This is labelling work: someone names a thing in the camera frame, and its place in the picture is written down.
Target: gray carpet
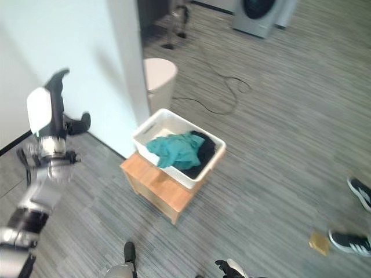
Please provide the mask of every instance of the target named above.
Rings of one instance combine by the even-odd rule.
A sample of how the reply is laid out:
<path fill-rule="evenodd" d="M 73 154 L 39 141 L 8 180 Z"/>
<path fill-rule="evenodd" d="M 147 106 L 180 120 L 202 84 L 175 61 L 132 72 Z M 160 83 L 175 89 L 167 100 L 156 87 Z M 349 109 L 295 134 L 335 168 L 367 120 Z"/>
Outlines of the gray carpet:
<path fill-rule="evenodd" d="M 231 29 L 232 16 L 193 6 L 188 38 L 165 42 L 166 20 L 144 55 L 179 68 L 175 96 L 210 109 L 233 103 L 205 64 L 250 83 L 232 115 L 192 101 L 172 110 L 222 138 L 227 153 L 177 226 L 136 196 L 122 159 L 90 135 L 70 139 L 83 156 L 42 234 L 32 277 L 102 277 L 137 246 L 139 277 L 222 277 L 233 258 L 253 277 L 369 277 L 371 259 L 310 249 L 313 230 L 367 233 L 371 215 L 345 179 L 371 186 L 370 1 L 301 1 L 287 30 L 258 39 Z M 0 157 L 0 224 L 24 192 L 14 150 Z"/>

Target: shoe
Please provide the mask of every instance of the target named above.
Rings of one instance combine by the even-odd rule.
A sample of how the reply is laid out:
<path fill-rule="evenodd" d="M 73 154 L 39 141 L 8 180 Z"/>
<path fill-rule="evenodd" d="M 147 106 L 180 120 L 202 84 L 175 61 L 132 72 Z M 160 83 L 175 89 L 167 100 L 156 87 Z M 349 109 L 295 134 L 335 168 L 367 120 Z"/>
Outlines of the shoe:
<path fill-rule="evenodd" d="M 348 178 L 350 190 L 358 197 L 363 207 L 371 212 L 371 189 L 356 178 Z"/>
<path fill-rule="evenodd" d="M 125 246 L 123 247 L 123 256 L 125 258 L 125 262 L 132 262 L 135 265 L 136 255 L 134 243 L 125 243 Z"/>
<path fill-rule="evenodd" d="M 332 244 L 343 252 L 371 257 L 370 241 L 366 236 L 329 231 L 329 238 Z"/>

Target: person's foot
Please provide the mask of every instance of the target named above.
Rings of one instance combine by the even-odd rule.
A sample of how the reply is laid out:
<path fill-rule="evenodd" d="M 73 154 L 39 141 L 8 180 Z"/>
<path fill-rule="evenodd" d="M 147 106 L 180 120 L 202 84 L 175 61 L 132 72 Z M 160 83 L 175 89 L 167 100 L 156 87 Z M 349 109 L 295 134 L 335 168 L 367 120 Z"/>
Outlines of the person's foot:
<path fill-rule="evenodd" d="M 329 231 L 329 238 L 332 244 L 343 252 L 371 257 L 371 245 L 366 236 Z"/>
<path fill-rule="evenodd" d="M 357 178 L 348 178 L 350 190 L 358 197 L 363 207 L 371 212 L 371 189 L 360 182 Z"/>

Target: washing machine door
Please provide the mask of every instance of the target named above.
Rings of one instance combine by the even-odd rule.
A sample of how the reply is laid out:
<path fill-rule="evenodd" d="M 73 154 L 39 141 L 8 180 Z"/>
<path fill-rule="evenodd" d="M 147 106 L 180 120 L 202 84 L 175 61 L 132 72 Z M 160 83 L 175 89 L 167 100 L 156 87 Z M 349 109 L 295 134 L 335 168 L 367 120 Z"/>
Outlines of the washing machine door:
<path fill-rule="evenodd" d="M 265 16 L 273 7 L 276 0 L 242 0 L 245 14 L 251 19 Z"/>

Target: wooden stool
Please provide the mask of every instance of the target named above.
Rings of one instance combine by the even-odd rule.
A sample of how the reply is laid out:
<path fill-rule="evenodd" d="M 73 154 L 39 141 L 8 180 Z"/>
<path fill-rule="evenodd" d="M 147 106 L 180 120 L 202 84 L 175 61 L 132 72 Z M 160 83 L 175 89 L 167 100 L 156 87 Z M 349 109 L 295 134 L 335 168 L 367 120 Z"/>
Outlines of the wooden stool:
<path fill-rule="evenodd" d="M 137 152 L 126 159 L 120 167 L 135 193 L 141 194 L 170 217 L 173 225 L 209 174 L 207 173 L 192 189 L 188 189 Z"/>

